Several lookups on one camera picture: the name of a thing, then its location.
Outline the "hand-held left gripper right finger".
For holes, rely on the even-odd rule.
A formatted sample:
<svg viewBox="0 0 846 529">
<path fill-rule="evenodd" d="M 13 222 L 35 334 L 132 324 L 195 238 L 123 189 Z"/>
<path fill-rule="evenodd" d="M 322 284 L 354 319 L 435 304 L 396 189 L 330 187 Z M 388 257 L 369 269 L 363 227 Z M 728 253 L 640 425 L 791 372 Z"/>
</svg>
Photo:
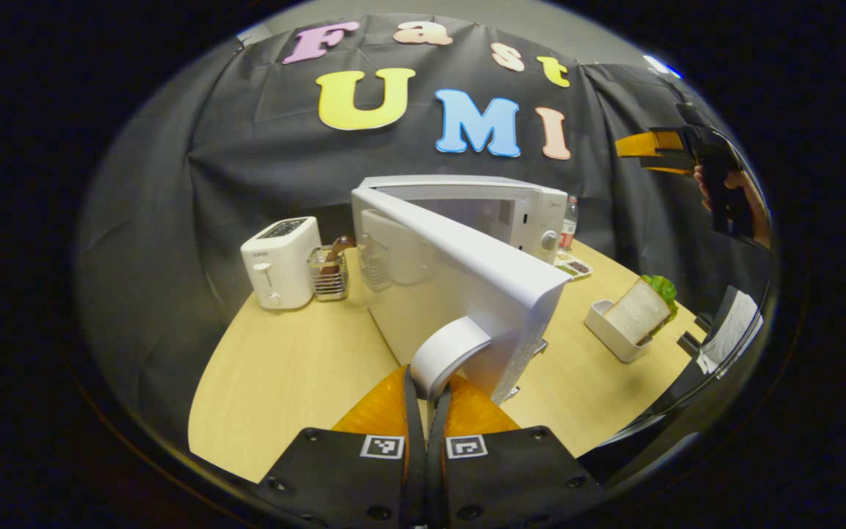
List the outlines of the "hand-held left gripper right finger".
<svg viewBox="0 0 846 529">
<path fill-rule="evenodd" d="M 429 528 L 554 528 L 604 502 L 604 489 L 549 428 L 450 435 L 459 392 L 434 405 L 427 448 Z"/>
</svg>

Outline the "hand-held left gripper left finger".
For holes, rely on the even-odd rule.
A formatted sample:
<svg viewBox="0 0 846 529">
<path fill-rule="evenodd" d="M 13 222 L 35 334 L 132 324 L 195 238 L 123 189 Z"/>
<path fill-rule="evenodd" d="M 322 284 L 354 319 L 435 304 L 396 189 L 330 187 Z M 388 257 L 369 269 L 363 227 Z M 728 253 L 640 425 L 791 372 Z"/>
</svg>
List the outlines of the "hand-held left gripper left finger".
<svg viewBox="0 0 846 529">
<path fill-rule="evenodd" d="M 411 528 L 424 520 L 426 443 L 406 366 L 332 428 L 304 428 L 254 492 L 308 528 Z"/>
</svg>

